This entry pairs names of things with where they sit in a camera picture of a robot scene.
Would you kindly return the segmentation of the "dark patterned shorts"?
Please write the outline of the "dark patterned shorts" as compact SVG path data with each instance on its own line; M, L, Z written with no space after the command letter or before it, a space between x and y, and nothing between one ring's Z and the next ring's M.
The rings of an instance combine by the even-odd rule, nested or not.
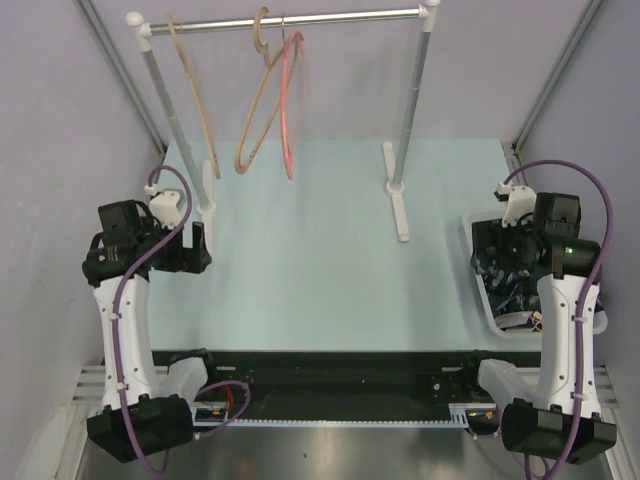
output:
M519 253L533 232L530 224L504 227L500 219L471 224L471 268L481 276L491 313L501 315L539 311L540 299L532 270Z

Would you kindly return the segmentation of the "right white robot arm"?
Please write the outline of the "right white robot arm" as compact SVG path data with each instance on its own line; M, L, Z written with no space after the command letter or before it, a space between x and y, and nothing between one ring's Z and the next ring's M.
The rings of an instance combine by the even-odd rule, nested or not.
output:
M461 388L473 401L496 402L507 450L579 465L617 440L616 426L601 417L593 369L601 247L579 237L578 197L528 187L508 192L499 197L507 204L503 219L473 223L471 266L484 278L526 272L535 283L542 315L538 381L530 386L513 364L485 359L463 373Z

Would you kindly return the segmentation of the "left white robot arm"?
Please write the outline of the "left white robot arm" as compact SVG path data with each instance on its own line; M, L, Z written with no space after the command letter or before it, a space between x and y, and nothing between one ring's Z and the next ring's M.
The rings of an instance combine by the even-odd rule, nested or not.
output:
M204 349L174 357L166 377L159 377L147 317L151 271L200 274L211 257L200 222L193 223L193 244L186 247L183 231L162 226L141 201L103 205L98 214L102 230L82 271L100 312L105 388L87 431L97 446L129 463L189 443L191 403L220 390L221 376L208 367Z

